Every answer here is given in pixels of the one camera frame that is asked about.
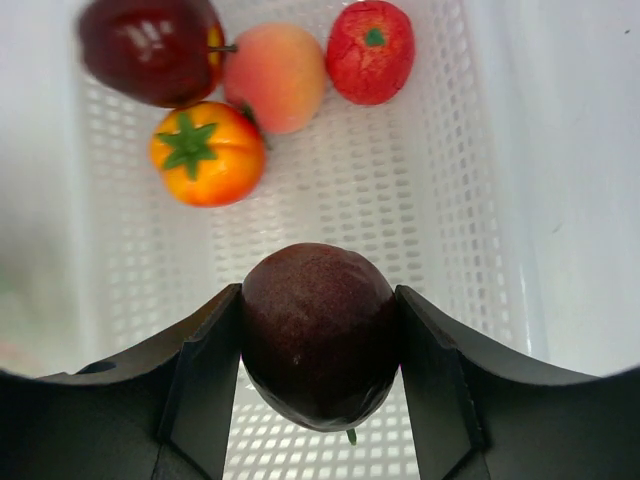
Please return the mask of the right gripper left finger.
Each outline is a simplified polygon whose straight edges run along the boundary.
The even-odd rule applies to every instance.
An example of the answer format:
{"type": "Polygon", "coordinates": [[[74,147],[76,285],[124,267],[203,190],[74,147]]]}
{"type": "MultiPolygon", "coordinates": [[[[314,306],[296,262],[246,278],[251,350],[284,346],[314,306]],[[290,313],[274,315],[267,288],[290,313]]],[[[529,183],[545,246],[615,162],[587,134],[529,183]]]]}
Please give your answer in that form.
{"type": "Polygon", "coordinates": [[[184,320],[75,374],[1,375],[5,479],[219,479],[239,366],[225,287],[184,320]]]}

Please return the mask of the dark purple fruit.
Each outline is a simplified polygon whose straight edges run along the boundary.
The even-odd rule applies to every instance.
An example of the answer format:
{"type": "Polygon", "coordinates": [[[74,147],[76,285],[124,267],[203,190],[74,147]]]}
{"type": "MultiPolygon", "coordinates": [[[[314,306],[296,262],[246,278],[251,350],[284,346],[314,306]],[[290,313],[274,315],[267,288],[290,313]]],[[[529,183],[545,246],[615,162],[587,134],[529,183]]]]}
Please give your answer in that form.
{"type": "Polygon", "coordinates": [[[241,294],[242,360],[261,397],[355,444],[400,364],[399,309],[383,274],[357,252],[297,243],[257,264],[241,294]]]}

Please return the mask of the dark red apple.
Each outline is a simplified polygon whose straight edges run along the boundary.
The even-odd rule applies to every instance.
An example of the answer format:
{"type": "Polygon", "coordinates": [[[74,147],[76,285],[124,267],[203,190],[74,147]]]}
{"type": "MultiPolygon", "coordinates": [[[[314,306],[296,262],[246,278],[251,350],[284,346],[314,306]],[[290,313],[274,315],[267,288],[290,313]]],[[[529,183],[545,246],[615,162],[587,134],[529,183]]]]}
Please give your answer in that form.
{"type": "Polygon", "coordinates": [[[138,102],[184,108],[223,77],[225,40],[209,1],[91,1],[77,19],[81,57],[99,82],[138,102]]]}

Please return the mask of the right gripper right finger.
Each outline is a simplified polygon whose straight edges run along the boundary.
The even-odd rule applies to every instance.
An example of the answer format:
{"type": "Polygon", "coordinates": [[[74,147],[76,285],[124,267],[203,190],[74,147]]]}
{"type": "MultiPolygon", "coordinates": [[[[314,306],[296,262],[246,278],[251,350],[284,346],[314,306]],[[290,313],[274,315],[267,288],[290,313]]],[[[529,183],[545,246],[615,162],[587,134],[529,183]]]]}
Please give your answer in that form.
{"type": "Polygon", "coordinates": [[[635,479],[639,371],[560,368],[452,319],[407,286],[395,296],[423,479],[635,479]]]}

